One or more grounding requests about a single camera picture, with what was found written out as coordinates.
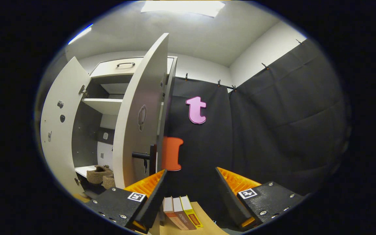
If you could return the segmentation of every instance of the ceiling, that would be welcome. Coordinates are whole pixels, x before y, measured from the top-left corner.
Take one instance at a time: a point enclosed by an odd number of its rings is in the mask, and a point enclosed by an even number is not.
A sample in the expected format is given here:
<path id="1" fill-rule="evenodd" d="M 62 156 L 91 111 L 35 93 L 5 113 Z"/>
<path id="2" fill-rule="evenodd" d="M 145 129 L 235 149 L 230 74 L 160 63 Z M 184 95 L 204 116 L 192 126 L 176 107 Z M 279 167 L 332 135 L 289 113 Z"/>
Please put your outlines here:
<path id="1" fill-rule="evenodd" d="M 258 37 L 280 20 L 245 1 L 224 1 L 215 18 L 186 12 L 144 12 L 145 1 L 117 6 L 91 31 L 67 46 L 77 59 L 108 52 L 147 51 L 169 33 L 169 53 L 229 67 Z"/>

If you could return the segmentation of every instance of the black curtain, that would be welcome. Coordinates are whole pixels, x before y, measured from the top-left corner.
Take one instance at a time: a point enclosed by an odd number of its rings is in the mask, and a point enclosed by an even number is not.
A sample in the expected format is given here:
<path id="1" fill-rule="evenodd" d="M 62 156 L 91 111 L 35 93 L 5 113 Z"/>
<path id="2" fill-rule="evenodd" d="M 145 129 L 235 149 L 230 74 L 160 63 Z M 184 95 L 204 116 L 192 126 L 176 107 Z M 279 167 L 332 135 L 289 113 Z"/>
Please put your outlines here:
<path id="1" fill-rule="evenodd" d="M 337 164 L 346 131 L 337 74 L 306 40 L 230 92 L 233 171 L 305 195 Z"/>
<path id="2" fill-rule="evenodd" d="M 184 144 L 179 149 L 182 169 L 169 172 L 170 195 L 188 195 L 212 220 L 223 225 L 227 212 L 216 188 L 219 179 L 215 167 L 230 169 L 232 164 L 233 133 L 227 87 L 179 77 L 174 82 L 167 135 L 181 138 Z M 206 103 L 206 108 L 201 108 L 206 121 L 200 125 L 190 121 L 189 106 L 185 103 L 196 96 Z"/>

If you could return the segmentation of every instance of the pink foam letter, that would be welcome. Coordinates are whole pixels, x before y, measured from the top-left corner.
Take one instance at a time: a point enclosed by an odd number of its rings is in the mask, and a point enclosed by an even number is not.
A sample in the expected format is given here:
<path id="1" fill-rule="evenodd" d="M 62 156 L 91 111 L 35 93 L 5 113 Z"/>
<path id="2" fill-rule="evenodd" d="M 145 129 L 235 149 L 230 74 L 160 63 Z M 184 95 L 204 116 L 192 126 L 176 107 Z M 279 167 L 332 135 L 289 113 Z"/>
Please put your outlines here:
<path id="1" fill-rule="evenodd" d="M 206 121 L 206 117 L 201 116 L 201 108 L 206 107 L 206 103 L 201 102 L 201 97 L 196 96 L 194 98 L 185 101 L 185 104 L 189 104 L 189 120 L 195 124 L 202 124 Z"/>

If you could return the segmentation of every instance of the book spine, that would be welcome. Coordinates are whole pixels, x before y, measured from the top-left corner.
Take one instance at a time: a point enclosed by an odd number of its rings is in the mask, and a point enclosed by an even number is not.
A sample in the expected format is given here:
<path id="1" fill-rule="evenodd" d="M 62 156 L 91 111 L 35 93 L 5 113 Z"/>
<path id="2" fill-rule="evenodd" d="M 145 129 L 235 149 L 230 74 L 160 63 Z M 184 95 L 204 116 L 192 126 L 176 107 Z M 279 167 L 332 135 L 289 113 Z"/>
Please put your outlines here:
<path id="1" fill-rule="evenodd" d="M 188 218 L 195 225 L 195 227 L 204 227 L 201 221 L 198 219 L 198 216 L 195 213 L 194 209 L 185 210 L 185 214 L 187 214 Z"/>
<path id="2" fill-rule="evenodd" d="M 178 219 L 180 219 L 181 222 L 184 223 L 184 225 L 189 230 L 197 229 L 197 227 L 194 226 L 194 224 L 191 222 L 191 220 L 188 219 L 188 216 L 185 214 L 184 211 L 178 211 L 178 212 L 175 212 L 175 214 L 178 216 Z"/>
<path id="3" fill-rule="evenodd" d="M 178 216 L 175 214 L 175 213 L 171 213 L 171 212 L 168 212 L 168 213 L 165 213 L 166 216 L 168 216 L 168 218 L 176 225 L 178 226 L 178 228 L 182 229 L 182 230 L 188 230 L 187 226 L 185 226 L 182 221 L 178 218 Z"/>

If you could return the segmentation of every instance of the brown shoe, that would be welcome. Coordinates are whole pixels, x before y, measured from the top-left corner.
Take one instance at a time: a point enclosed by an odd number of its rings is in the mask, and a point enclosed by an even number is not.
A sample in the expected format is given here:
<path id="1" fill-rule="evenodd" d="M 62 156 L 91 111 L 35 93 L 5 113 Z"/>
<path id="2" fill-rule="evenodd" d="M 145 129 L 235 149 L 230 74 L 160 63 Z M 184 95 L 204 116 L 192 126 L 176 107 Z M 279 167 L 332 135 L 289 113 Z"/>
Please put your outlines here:
<path id="1" fill-rule="evenodd" d="M 101 185 L 105 189 L 110 189 L 111 187 L 115 187 L 114 174 L 110 174 L 108 176 L 103 176 Z"/>
<path id="2" fill-rule="evenodd" d="M 108 165 L 95 165 L 95 167 L 97 169 L 93 171 L 86 171 L 86 179 L 89 183 L 101 183 L 103 176 L 110 175 L 112 173 L 112 170 Z"/>

